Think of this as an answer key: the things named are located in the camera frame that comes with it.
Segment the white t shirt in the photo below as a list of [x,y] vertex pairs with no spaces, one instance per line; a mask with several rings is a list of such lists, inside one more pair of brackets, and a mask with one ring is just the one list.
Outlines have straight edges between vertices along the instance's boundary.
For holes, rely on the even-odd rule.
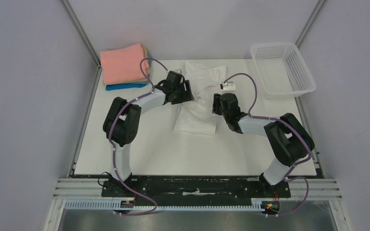
[[226,78],[227,67],[208,67],[185,62],[184,71],[185,79],[190,81],[194,99],[180,104],[173,130],[215,136],[218,132],[219,117],[212,113],[213,95],[220,92],[220,84]]

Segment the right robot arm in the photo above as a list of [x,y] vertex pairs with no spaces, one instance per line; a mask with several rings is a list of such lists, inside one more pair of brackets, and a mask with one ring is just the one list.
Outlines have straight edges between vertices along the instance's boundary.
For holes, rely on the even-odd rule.
[[259,191],[272,196],[280,183],[301,160],[311,157],[315,143],[292,113],[281,117],[249,115],[241,111],[233,93],[216,93],[212,112],[222,116],[229,129],[238,134],[256,134],[268,139],[275,158],[259,176]]

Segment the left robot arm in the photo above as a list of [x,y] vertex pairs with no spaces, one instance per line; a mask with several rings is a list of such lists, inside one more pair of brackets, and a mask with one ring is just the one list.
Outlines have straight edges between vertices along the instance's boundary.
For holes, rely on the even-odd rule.
[[148,93],[130,101],[121,97],[113,100],[103,123],[103,131],[112,145],[111,175],[118,179],[113,190],[119,196],[127,196],[132,190],[132,184],[127,180],[132,174],[130,148],[137,136],[141,115],[169,103],[175,105],[193,100],[190,81],[185,79],[180,69],[169,71],[167,77]]

